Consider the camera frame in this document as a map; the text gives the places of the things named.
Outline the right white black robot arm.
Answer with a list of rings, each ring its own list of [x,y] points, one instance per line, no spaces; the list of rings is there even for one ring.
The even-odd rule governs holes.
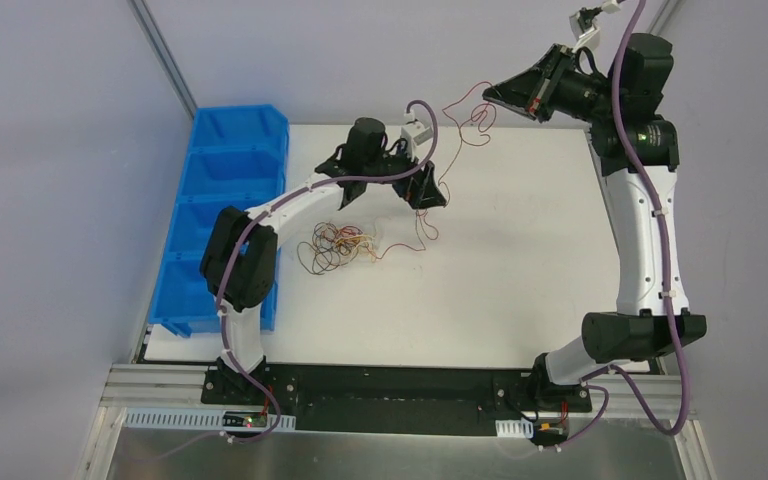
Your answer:
[[[680,164],[675,126],[658,113],[674,65],[671,44],[632,34],[622,63],[584,72],[586,48],[556,44],[531,68],[483,91],[488,103],[545,122],[555,113],[584,121],[619,256],[611,312],[584,316],[580,335],[539,355],[526,396],[543,410],[583,396],[584,377],[611,364],[650,361],[707,331],[683,291],[672,207]]]

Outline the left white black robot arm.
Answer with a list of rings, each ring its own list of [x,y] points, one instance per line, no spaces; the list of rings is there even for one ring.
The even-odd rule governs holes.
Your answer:
[[[255,371],[265,359],[261,305],[274,286],[283,243],[317,216],[350,205],[370,184],[390,186],[415,211],[445,206],[433,161],[416,152],[423,144],[434,151],[438,141],[434,123],[408,117],[390,142],[381,121],[361,117],[295,189],[246,211],[228,206],[219,212],[199,272],[220,319],[220,358],[232,370],[226,389],[239,403],[253,404],[264,394],[265,378]]]

